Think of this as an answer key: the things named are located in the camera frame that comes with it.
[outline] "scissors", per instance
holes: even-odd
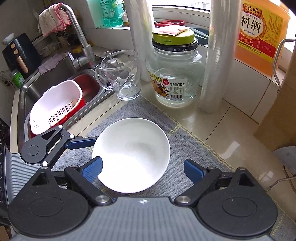
[[[155,27],[166,27],[170,25],[185,25],[185,21],[180,19],[174,19],[174,20],[165,20],[165,21],[155,23]]]

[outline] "glass mug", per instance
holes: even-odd
[[[108,55],[96,68],[95,76],[100,86],[114,90],[121,100],[135,99],[141,93],[138,54],[133,50]]]

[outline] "chrome faucet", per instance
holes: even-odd
[[[90,69],[94,69],[95,67],[98,66],[98,63],[95,60],[95,55],[92,51],[91,45],[88,44],[86,41],[86,38],[82,32],[82,29],[77,21],[77,18],[75,17],[75,14],[72,8],[66,4],[60,5],[59,8],[67,13],[71,21],[71,24],[73,26],[73,29],[75,30],[77,37],[82,45],[82,52],[84,56],[72,60],[73,65],[75,66],[76,69],[79,69],[84,65],[88,65]]]

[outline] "green lid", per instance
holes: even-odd
[[[191,44],[194,41],[194,32],[191,29],[187,29],[184,32],[177,34],[176,36],[153,33],[153,39],[155,42],[164,45]]]

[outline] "gray ribbed panel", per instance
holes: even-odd
[[[24,162],[19,153],[10,153],[6,149],[4,160],[5,186],[7,202],[10,204],[22,187],[40,168],[39,164],[28,164]]]
[[[119,197],[115,204],[96,207],[74,231],[56,238],[17,235],[13,241],[235,241],[206,229],[190,208],[177,207],[167,197]],[[268,236],[252,241],[272,241]]]

